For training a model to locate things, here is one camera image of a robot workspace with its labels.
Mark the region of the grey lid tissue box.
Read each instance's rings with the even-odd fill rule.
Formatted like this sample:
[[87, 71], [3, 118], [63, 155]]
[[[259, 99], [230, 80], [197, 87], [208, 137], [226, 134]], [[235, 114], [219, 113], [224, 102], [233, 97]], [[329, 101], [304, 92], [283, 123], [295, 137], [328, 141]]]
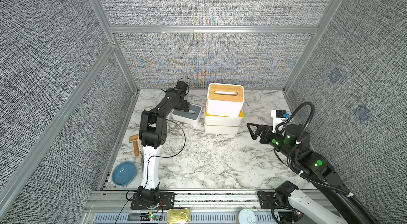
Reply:
[[192, 126], [198, 126], [201, 117], [202, 107], [200, 105], [190, 104], [189, 111], [172, 111], [172, 118], [175, 121], [186, 123]]

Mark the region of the yellow lid tissue box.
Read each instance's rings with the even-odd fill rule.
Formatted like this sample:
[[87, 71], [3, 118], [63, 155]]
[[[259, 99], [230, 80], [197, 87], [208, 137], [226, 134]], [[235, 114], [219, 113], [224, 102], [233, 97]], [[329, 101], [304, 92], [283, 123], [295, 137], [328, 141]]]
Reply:
[[214, 116], [207, 113], [207, 107], [205, 107], [204, 112], [204, 123], [207, 126], [228, 126], [228, 127], [238, 127], [243, 120], [244, 112], [241, 110], [238, 117], [225, 117], [225, 116]]

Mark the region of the large bamboo lid tissue box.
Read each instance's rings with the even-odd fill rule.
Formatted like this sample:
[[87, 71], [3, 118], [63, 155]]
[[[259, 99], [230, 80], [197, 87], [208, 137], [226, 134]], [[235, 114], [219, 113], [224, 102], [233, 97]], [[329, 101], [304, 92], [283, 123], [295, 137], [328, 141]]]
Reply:
[[236, 135], [240, 126], [212, 126], [204, 125], [206, 134], [223, 134], [223, 135]]

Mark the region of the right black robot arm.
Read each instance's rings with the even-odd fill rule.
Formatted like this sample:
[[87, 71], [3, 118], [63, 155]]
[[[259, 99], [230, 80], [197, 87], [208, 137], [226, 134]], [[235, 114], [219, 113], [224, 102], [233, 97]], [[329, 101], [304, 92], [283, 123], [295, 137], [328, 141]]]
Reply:
[[290, 115], [285, 110], [274, 110], [271, 126], [247, 123], [253, 140], [272, 146], [275, 154], [282, 153], [286, 157], [286, 166], [317, 188], [339, 212], [336, 215], [313, 203], [297, 185], [286, 181], [275, 189], [273, 205], [270, 206], [271, 212], [280, 211], [280, 215], [274, 217], [275, 222], [294, 223], [294, 215], [306, 215], [322, 224], [377, 224], [377, 218], [344, 184], [334, 166], [311, 149], [311, 136], [306, 130], [314, 114], [314, 104], [304, 102]]

